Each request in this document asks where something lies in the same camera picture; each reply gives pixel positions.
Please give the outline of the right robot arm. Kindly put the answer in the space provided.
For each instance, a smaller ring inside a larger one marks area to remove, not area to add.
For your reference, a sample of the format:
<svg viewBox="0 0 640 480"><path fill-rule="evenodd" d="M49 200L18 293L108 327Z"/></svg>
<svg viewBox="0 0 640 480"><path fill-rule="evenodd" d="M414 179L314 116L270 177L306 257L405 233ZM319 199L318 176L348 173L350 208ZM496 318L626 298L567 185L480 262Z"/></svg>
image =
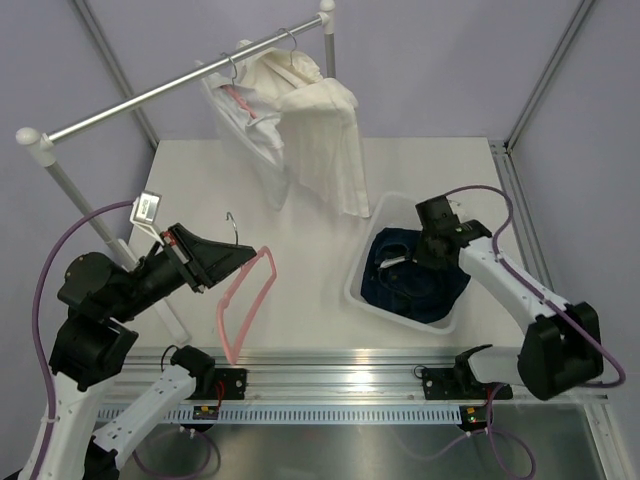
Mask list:
<svg viewBox="0 0 640 480"><path fill-rule="evenodd" d="M477 220L463 222L449 200L438 196L416 204L421 234L415 263L455 267L479 283L523 332L519 347L482 345L455 359L454 384L476 396L489 384L521 385L549 400L596 379L604 371L596 311L545 288L503 253L493 232Z"/></svg>

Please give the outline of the white shirt garment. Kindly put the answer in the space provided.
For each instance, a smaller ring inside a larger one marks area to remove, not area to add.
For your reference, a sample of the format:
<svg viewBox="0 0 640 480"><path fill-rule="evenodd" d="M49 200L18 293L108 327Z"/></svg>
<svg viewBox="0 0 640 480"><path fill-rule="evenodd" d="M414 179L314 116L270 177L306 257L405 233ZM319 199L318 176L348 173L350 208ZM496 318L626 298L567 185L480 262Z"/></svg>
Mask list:
<svg viewBox="0 0 640 480"><path fill-rule="evenodd" d="M236 63L238 76L236 90L244 97L258 118L249 114L221 89L231 84L233 67L228 76L217 72L201 79L201 90L210 105L215 128L225 153L251 167L257 175L267 205L273 210L283 208L290 187L284 158L284 141L278 125L281 114L263 101L257 90L241 84L241 63Z"/></svg>

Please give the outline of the pink hanger with skirt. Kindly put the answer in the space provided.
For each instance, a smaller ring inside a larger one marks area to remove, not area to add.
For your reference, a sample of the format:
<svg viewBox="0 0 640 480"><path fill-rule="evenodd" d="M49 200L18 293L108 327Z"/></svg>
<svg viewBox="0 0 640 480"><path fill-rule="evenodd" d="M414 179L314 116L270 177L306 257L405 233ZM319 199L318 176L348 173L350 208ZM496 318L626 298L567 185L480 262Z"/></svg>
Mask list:
<svg viewBox="0 0 640 480"><path fill-rule="evenodd" d="M278 278L276 262L267 245L235 274L216 305L216 331L224 357L236 366L250 329Z"/></svg>

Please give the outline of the dark blue denim skirt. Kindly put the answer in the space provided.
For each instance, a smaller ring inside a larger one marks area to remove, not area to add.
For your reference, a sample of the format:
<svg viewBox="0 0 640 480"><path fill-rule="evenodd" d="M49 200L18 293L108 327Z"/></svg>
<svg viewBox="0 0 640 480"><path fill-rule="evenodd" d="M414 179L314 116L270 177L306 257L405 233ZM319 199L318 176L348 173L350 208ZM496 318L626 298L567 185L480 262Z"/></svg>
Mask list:
<svg viewBox="0 0 640 480"><path fill-rule="evenodd" d="M431 270L414 263L419 237L415 230L382 229L368 251L360 295L374 307L431 324L450 313L470 276L458 267Z"/></svg>

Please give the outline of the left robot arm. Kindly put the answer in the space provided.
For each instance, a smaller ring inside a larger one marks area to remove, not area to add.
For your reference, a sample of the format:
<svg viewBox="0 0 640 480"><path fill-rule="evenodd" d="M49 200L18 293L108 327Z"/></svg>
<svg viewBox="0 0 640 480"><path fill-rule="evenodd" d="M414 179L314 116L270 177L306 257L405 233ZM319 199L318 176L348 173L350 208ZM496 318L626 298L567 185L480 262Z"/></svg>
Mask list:
<svg viewBox="0 0 640 480"><path fill-rule="evenodd" d="M192 396L220 392L214 359L180 347L148 390L115 420L94 427L138 338L126 323L183 285L196 293L214 287L255 255L251 246L205 240L175 224L132 271L102 253L76 258L58 292L68 314L48 361L53 395L15 478L116 479L170 410Z"/></svg>

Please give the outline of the pink hanger with shirt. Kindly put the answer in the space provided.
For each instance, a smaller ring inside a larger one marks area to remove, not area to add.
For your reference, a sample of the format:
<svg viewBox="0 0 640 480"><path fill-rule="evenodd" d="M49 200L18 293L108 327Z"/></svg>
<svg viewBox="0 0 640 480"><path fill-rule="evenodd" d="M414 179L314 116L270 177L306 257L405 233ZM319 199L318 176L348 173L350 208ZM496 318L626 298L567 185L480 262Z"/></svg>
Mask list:
<svg viewBox="0 0 640 480"><path fill-rule="evenodd" d="M252 120L257 119L258 118L257 113L251 108L251 106L247 103L244 97L235 88L235 79L238 76L238 70L237 70L235 61L227 53L222 53L222 55L232 65L233 76L231 77L231 84L222 85L221 89L224 90L239 105L241 109L246 111Z"/></svg>

